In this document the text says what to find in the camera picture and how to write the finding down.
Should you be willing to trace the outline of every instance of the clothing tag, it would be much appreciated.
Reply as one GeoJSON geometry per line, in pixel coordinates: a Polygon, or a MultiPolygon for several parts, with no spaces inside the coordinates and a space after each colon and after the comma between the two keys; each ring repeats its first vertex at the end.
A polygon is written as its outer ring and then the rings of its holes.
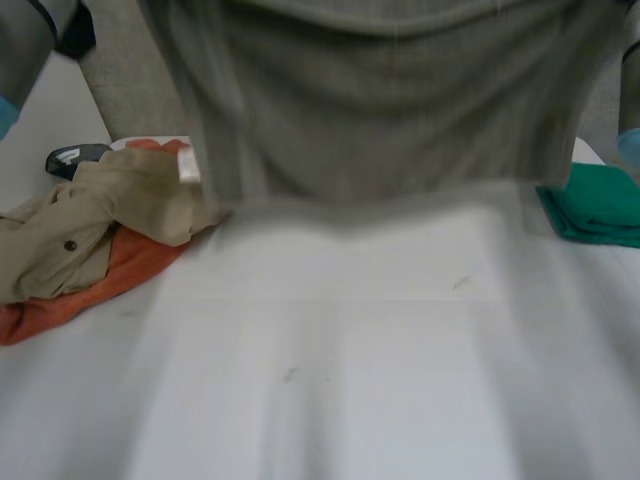
{"type": "Polygon", "coordinates": [[[200,183],[200,168],[193,147],[178,150],[178,172],[180,183],[200,183]]]}

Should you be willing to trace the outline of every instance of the button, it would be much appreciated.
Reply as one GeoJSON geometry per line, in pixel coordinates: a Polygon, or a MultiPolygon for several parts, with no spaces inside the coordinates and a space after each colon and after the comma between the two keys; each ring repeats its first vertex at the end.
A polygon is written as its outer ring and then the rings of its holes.
{"type": "Polygon", "coordinates": [[[66,242],[64,242],[64,249],[67,252],[73,252],[74,250],[78,249],[78,244],[73,240],[67,240],[66,242]]]}

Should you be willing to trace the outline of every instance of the white label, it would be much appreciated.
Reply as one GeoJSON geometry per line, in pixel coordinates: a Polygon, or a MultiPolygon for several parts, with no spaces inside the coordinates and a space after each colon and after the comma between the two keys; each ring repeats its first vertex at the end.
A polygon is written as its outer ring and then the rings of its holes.
{"type": "Polygon", "coordinates": [[[69,150],[58,155],[56,158],[65,165],[71,165],[71,160],[75,160],[80,156],[80,149],[69,150]]]}
{"type": "Polygon", "coordinates": [[[200,183],[200,168],[192,147],[178,150],[178,172],[180,183],[200,183]]]}

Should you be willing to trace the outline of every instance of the orange cloth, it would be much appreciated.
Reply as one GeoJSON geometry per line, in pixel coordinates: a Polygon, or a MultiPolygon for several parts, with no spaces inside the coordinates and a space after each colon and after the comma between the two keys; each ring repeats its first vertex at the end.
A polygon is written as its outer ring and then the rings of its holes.
{"type": "MultiPolygon", "coordinates": [[[[172,140],[160,145],[136,140],[128,147],[176,154],[184,144],[172,140]]],[[[169,247],[126,227],[119,227],[111,241],[105,278],[87,290],[54,299],[30,299],[0,306],[0,345],[12,345],[71,321],[82,310],[116,297],[150,280],[171,265],[189,243],[169,247]]]]}

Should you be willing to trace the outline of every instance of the black object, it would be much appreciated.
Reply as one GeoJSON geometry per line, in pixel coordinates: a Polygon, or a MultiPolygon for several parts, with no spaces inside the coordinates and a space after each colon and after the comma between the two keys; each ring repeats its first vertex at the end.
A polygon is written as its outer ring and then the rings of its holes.
{"type": "Polygon", "coordinates": [[[62,34],[55,50],[65,57],[78,61],[95,46],[96,34],[93,30],[91,12],[86,5],[78,3],[78,9],[62,34]]]}
{"type": "Polygon", "coordinates": [[[78,244],[73,240],[67,240],[66,242],[64,242],[64,249],[67,252],[73,252],[78,249],[78,244]]]}
{"type": "Polygon", "coordinates": [[[73,180],[80,162],[97,162],[105,152],[110,151],[109,145],[101,143],[61,148],[47,157],[45,170],[56,177],[73,180]]]}

